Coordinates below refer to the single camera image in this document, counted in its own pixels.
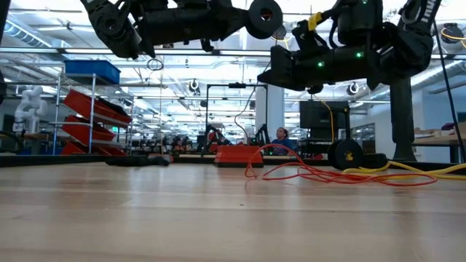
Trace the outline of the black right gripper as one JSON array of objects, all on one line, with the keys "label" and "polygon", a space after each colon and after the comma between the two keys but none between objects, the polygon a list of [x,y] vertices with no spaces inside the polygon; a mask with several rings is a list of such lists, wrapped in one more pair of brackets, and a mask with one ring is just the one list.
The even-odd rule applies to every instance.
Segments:
[{"label": "black right gripper", "polygon": [[319,93],[325,84],[367,79],[373,83],[378,53],[374,50],[372,30],[350,29],[343,35],[348,42],[332,47],[309,22],[303,20],[293,29],[299,50],[290,52],[282,46],[270,49],[270,69],[257,76],[260,82],[302,91]]}]

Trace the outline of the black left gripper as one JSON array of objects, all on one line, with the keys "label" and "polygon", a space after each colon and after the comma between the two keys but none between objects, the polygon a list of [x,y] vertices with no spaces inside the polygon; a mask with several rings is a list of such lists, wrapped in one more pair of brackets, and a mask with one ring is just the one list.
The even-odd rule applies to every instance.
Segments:
[{"label": "black left gripper", "polygon": [[245,27],[249,11],[232,5],[231,0],[141,0],[140,51],[154,57],[154,48],[164,44],[199,40],[210,52],[212,41],[223,41]]}]

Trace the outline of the black spool for red wire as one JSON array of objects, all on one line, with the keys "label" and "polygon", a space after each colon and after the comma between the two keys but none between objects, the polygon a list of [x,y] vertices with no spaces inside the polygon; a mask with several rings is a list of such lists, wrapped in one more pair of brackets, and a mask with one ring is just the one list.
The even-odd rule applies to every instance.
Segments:
[{"label": "black spool for red wire", "polygon": [[253,0],[248,10],[248,33],[257,39],[267,39],[283,25],[283,12],[275,0]]}]

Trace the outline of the black spool for yellow cord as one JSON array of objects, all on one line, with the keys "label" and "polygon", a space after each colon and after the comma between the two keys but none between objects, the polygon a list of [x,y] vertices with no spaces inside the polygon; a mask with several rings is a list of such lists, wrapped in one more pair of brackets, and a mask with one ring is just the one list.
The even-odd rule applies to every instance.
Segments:
[{"label": "black spool for yellow cord", "polygon": [[328,148],[328,161],[337,170],[359,168],[363,164],[363,150],[353,139],[336,140]]}]

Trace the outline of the long ceiling light strip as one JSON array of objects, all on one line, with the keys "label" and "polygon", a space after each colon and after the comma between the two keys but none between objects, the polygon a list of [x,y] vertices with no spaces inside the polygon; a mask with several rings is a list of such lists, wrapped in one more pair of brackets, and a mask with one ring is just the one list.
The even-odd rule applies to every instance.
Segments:
[{"label": "long ceiling light strip", "polygon": [[[109,49],[98,48],[38,48],[38,47],[0,47],[0,53],[61,54],[61,55],[112,55]],[[205,52],[201,49],[156,49],[156,55],[181,56],[233,56],[233,57],[269,57],[270,51],[215,49]]]}]

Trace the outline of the white building column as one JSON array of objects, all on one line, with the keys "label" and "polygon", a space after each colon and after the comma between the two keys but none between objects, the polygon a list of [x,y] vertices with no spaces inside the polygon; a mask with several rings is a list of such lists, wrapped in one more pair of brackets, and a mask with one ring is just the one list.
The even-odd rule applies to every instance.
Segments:
[{"label": "white building column", "polygon": [[272,85],[257,87],[255,101],[256,129],[266,124],[269,139],[273,141],[277,138],[277,129],[285,126],[285,90]]}]

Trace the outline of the yellow tape band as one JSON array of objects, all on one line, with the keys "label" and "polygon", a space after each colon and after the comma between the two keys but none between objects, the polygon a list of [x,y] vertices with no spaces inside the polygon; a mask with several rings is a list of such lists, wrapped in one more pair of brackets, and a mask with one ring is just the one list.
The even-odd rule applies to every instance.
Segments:
[{"label": "yellow tape band", "polygon": [[312,14],[307,21],[308,30],[314,31],[321,21],[322,21],[321,12],[316,12],[315,14]]}]

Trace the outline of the black monitor on stand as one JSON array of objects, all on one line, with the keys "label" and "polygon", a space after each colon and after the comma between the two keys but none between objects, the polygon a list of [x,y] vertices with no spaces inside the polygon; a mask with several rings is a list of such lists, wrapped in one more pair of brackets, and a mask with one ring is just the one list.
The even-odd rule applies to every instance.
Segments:
[{"label": "black monitor on stand", "polygon": [[299,103],[299,127],[306,137],[299,142],[303,154],[326,154],[328,147],[339,139],[351,138],[350,107],[345,101],[307,100]]}]

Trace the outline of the person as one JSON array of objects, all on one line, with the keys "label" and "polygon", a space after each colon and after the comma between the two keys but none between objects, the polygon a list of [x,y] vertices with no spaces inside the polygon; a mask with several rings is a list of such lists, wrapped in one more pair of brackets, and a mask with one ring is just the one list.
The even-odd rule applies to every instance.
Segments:
[{"label": "person", "polygon": [[289,139],[288,131],[284,127],[279,127],[276,131],[276,138],[272,144],[277,144],[279,147],[273,148],[273,154],[277,156],[290,156],[293,143]]}]

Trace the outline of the red box with dark lid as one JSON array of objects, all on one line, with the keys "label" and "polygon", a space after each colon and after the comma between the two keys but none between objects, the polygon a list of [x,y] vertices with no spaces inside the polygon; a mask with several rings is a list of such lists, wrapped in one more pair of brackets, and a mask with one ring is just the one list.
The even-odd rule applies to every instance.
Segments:
[{"label": "red box with dark lid", "polygon": [[263,167],[264,161],[258,146],[219,146],[214,165],[217,167]]}]

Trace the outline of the black pouch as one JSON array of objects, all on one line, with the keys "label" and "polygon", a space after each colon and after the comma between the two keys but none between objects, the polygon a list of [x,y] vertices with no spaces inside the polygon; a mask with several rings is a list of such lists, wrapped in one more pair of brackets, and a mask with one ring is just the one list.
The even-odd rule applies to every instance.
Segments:
[{"label": "black pouch", "polygon": [[385,154],[364,154],[361,167],[367,169],[378,169],[384,167],[388,163],[388,159]]}]

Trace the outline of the blue storage bin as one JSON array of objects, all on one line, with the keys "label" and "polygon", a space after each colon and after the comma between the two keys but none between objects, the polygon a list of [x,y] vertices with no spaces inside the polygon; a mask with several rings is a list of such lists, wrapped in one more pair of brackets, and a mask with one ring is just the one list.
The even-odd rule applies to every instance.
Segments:
[{"label": "blue storage bin", "polygon": [[120,70],[107,60],[65,60],[65,75],[81,84],[119,84]]}]

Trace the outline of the metal rack with red bins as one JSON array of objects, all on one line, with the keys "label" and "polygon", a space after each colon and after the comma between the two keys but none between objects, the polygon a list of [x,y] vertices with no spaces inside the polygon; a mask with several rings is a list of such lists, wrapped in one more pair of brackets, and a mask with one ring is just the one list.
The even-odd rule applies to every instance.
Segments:
[{"label": "metal rack with red bins", "polygon": [[60,153],[126,156],[127,138],[119,135],[128,130],[132,119],[121,106],[98,94],[99,87],[110,87],[111,82],[97,74],[65,74],[63,78],[77,85],[58,99],[60,105],[71,110],[63,121],[52,123],[68,136]]}]

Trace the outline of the wooden workbench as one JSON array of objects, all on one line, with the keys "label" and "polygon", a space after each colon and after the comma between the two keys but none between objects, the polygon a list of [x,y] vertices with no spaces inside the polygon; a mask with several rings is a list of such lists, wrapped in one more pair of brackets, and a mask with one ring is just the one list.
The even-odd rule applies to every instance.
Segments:
[{"label": "wooden workbench", "polygon": [[466,122],[460,122],[459,135],[452,124],[446,124],[449,130],[427,129],[419,127],[414,129],[414,142],[412,146],[445,147],[449,150],[449,162],[460,163],[466,160]]}]

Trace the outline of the black glove with red cuff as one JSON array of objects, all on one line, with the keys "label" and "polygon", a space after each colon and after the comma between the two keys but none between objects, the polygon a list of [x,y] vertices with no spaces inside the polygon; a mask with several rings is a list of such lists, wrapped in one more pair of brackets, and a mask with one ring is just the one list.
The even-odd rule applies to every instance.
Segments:
[{"label": "black glove with red cuff", "polygon": [[173,162],[171,155],[140,155],[140,156],[113,156],[105,160],[110,166],[118,167],[146,167],[146,166],[168,166]]}]

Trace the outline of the black gantry frame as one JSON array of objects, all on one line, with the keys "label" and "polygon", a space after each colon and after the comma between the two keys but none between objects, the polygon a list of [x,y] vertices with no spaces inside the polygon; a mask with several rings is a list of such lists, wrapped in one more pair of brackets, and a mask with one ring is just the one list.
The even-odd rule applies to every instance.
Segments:
[{"label": "black gantry frame", "polygon": [[[259,83],[255,83],[255,84],[246,84],[246,83],[239,83],[239,82],[235,82],[235,83],[228,83],[228,84],[207,84],[206,86],[206,97],[205,97],[205,101],[206,101],[206,107],[205,107],[205,129],[208,128],[208,125],[209,125],[209,102],[210,102],[210,89],[211,88],[214,88],[214,87],[228,87],[228,88],[231,88],[231,89],[245,89],[246,87],[252,87],[253,88],[253,91],[251,92],[251,94],[249,95],[248,99],[247,99],[247,104],[249,105],[250,102],[252,101],[252,96],[254,95],[254,93],[256,92],[256,88],[257,87],[261,87],[265,90],[265,117],[267,118],[268,117],[268,98],[269,98],[269,85],[268,84],[259,84]],[[249,144],[249,134],[248,132],[245,130],[245,128],[243,126],[241,126],[238,122],[237,122],[237,118],[239,116],[241,116],[243,113],[245,113],[245,109],[247,108],[247,106],[244,107],[244,109],[239,112],[235,117],[234,117],[234,123],[243,131],[244,133],[244,136],[245,136],[245,141],[246,141],[246,144],[248,145]]]}]

